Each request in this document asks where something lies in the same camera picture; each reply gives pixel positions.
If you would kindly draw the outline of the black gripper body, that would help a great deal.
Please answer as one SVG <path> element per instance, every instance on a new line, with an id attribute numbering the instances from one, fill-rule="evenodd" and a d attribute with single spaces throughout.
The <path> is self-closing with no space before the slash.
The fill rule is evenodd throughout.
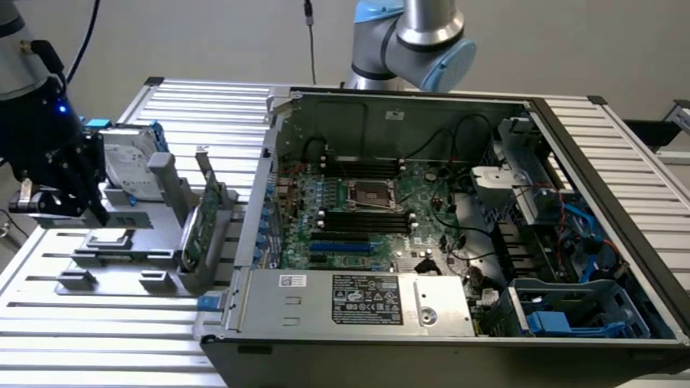
<path id="1" fill-rule="evenodd" d="M 56 168 L 100 183 L 106 178 L 104 141 L 76 115 L 56 78 L 27 94 L 2 102 L 2 159 L 16 180 L 64 184 Z"/>

